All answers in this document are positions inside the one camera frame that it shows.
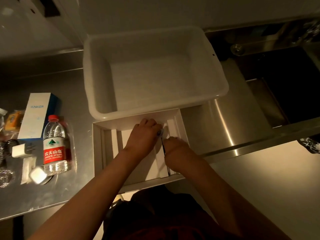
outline white and blue box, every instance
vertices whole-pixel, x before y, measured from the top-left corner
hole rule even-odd
[[[18,139],[40,139],[58,98],[50,92],[30,93]]]

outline person's left hand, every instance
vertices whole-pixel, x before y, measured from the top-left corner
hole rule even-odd
[[[140,124],[136,124],[132,129],[127,145],[124,150],[129,152],[136,160],[141,161],[154,148],[162,125],[157,124],[154,119],[143,119]]]

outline person's left arm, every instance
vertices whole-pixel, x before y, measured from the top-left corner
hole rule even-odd
[[[154,119],[136,124],[127,145],[114,160],[28,240],[93,239],[107,210],[131,172],[153,149],[162,125]]]

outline dark clothing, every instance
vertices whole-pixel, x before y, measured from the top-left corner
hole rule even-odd
[[[223,231],[189,194],[174,194],[164,185],[117,201],[104,220],[102,240],[238,239]]]

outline person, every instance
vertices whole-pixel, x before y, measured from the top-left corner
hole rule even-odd
[[[114,198],[134,168],[154,148],[162,125],[136,124],[111,163],[53,214],[29,240],[93,239],[104,221],[103,239],[290,239],[229,186],[184,141],[163,141],[165,163],[199,192],[218,224],[188,194],[164,185]]]

